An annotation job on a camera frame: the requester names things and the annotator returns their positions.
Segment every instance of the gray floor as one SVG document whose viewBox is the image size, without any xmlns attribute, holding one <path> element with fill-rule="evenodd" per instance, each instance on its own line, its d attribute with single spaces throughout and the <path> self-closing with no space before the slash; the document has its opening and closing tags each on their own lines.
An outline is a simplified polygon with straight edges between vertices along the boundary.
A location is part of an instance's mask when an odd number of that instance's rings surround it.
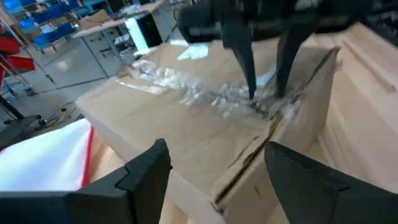
<svg viewBox="0 0 398 224">
<path fill-rule="evenodd" d="M 173 21 L 172 11 L 169 11 L 168 17 L 170 21 Z M 175 33 L 177 38 L 180 37 L 178 31 Z M 108 74 L 114 75 L 121 68 L 121 64 L 115 59 L 113 54 L 108 53 L 104 58 L 99 53 L 100 49 L 108 47 L 103 38 L 94 42 L 88 41 L 88 43 Z M 23 86 L 17 85 L 13 89 L 16 90 L 18 96 L 16 98 L 7 96 L 7 100 L 24 116 L 39 114 L 45 119 L 49 119 L 52 116 L 60 116 L 59 106 L 74 102 L 80 95 L 106 81 L 84 46 L 77 39 L 60 43 L 56 52 L 52 49 L 47 49 L 45 55 L 34 49 L 31 49 L 30 52 L 34 54 L 45 71 L 54 79 L 55 84 L 46 78 L 43 71 L 38 67 L 34 72 L 22 74 L 34 89 L 40 93 L 35 96 L 27 96 Z M 10 78 L 7 79 L 7 82 L 15 83 L 16 81 Z M 73 122 L 80 114 L 74 103 L 70 103 L 66 108 L 67 113 L 70 113 L 70 119 L 54 128 L 60 128 Z M 11 119 L 11 117 L 0 108 L 0 121 L 7 119 Z"/>
</svg>

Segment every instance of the desk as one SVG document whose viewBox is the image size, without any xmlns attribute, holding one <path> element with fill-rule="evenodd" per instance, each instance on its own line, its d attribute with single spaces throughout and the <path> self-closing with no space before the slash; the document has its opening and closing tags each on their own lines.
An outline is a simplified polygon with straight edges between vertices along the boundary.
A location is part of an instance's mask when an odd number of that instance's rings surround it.
<svg viewBox="0 0 398 224">
<path fill-rule="evenodd" d="M 160 1 L 157 1 L 157 2 L 154 2 L 154 3 L 145 4 L 145 5 L 141 6 L 141 8 L 139 10 L 137 10 L 137 12 L 149 11 L 150 13 L 153 13 L 156 9 L 159 9 L 161 15 L 164 17 L 165 25 L 169 29 L 170 38 L 173 38 L 173 30 L 172 30 L 172 27 L 170 26 L 169 20 L 167 19 L 166 10 L 162 7 L 162 6 L 165 6 L 165 4 L 164 4 L 165 2 L 166 1 L 164 1 L 164 0 L 160 0 Z M 72 35 L 72 38 L 80 38 L 82 44 L 86 47 L 87 51 L 89 52 L 91 57 L 94 59 L 94 61 L 96 62 L 97 66 L 99 67 L 101 73 L 105 77 L 109 77 L 109 76 L 105 72 L 104 68 L 102 67 L 102 65 L 100 64 L 98 59 L 95 57 L 93 51 L 88 46 L 88 44 L 87 44 L 86 40 L 84 39 L 84 37 L 88 36 L 90 34 L 94 34 L 96 32 L 102 32 L 102 34 L 104 35 L 106 41 L 108 42 L 109 46 L 111 47 L 113 53 L 115 54 L 116 58 L 122 64 L 124 64 L 122 58 L 120 57 L 120 53 L 119 53 L 118 49 L 114 45 L 114 43 L 113 43 L 112 39 L 110 38 L 109 34 L 105 32 L 105 30 L 109 29 L 109 28 L 112 28 L 112 27 L 120 26 L 120 25 L 124 24 L 125 21 L 126 21 L 125 18 L 118 19 L 116 21 L 114 21 L 114 20 L 106 21 L 106 22 L 102 23 L 101 25 L 92 27 L 90 29 L 81 30 L 81 31 L 77 32 L 76 34 Z"/>
</svg>

